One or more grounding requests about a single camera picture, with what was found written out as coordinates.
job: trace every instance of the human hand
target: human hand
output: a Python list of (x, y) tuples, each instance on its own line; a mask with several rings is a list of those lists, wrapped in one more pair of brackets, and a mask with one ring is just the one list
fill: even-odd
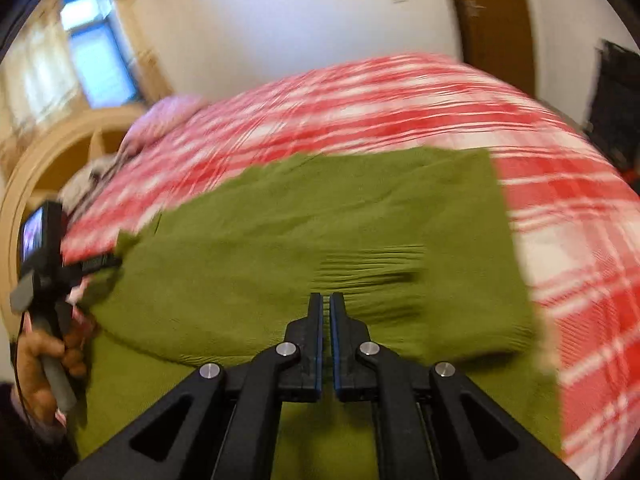
[[(39, 357), (49, 355), (60, 359), (71, 376), (82, 378), (86, 375), (86, 365), (82, 361), (84, 359), (82, 343), (83, 334), (75, 321), (72, 322), (71, 330), (65, 335), (64, 342), (43, 330), (23, 333), (18, 338), (16, 366), (20, 389), (27, 411), (37, 420), (52, 424), (58, 408)], [(16, 386), (14, 390), (14, 394), (17, 395)]]

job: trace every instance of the sleeve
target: sleeve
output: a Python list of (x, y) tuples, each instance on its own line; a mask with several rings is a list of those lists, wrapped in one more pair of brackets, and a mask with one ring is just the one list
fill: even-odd
[(54, 445), (59, 444), (65, 437), (66, 428), (60, 424), (58, 420), (55, 421), (54, 424), (44, 424), (40, 422), (36, 418), (33, 418), (28, 413), (24, 412), (22, 408), (22, 403), (18, 398), (18, 395), (15, 393), (15, 388), (11, 388), (11, 404), (14, 407), (15, 413), (20, 417), (20, 420), (23, 421), (24, 424), (31, 425), (30, 430), (33, 430), (36, 436), (43, 441), (45, 444)]
[(13, 385), (0, 383), (0, 470), (12, 480), (61, 478), (76, 456), (66, 438), (47, 443), (20, 418), (12, 400)]

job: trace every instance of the bolt head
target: bolt head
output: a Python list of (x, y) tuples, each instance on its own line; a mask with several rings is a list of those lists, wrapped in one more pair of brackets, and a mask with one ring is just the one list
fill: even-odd
[(213, 379), (220, 373), (220, 367), (215, 363), (207, 363), (200, 367), (200, 375), (205, 379)]
[(451, 363), (441, 362), (436, 364), (436, 373), (440, 377), (451, 377), (456, 373), (456, 367)]
[(278, 346), (276, 346), (276, 352), (283, 357), (295, 354), (296, 349), (297, 347), (293, 343), (290, 343), (288, 341), (280, 343)]
[(375, 355), (380, 352), (380, 346), (373, 341), (365, 341), (360, 345), (360, 351), (364, 355)]

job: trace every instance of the cable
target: cable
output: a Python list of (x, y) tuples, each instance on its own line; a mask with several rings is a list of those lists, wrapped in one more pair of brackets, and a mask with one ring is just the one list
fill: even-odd
[[(27, 420), (27, 424), (29, 425), (31, 436), (33, 437), (36, 446), (38, 447), (38, 451), (40, 452), (40, 457), (43, 459), (43, 464), (47, 463), (47, 454), (42, 447), (42, 443), (36, 433), (36, 430), (33, 428), (33, 424), (31, 423), (31, 415), (27, 411), (27, 406), (24, 403), (24, 396), (22, 394), (22, 388), (20, 387), (20, 377), (18, 377), (18, 345), (20, 344), (20, 336), (22, 335), (22, 331), (24, 330), (24, 316), (25, 312), (22, 313), (20, 317), (20, 328), (18, 329), (18, 339), (15, 341), (15, 353), (14, 353), (14, 377), (15, 377), (15, 387), (18, 390), (18, 399), (20, 400), (20, 406), (22, 407), (22, 412), (24, 413), (24, 418)], [(53, 477), (55, 480), (60, 480), (60, 477), (56, 472), (53, 472)]]

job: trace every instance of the wooden door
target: wooden door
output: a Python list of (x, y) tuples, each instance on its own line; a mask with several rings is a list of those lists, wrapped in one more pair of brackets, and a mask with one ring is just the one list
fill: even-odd
[(536, 69), (527, 0), (455, 0), (465, 62), (531, 96)]

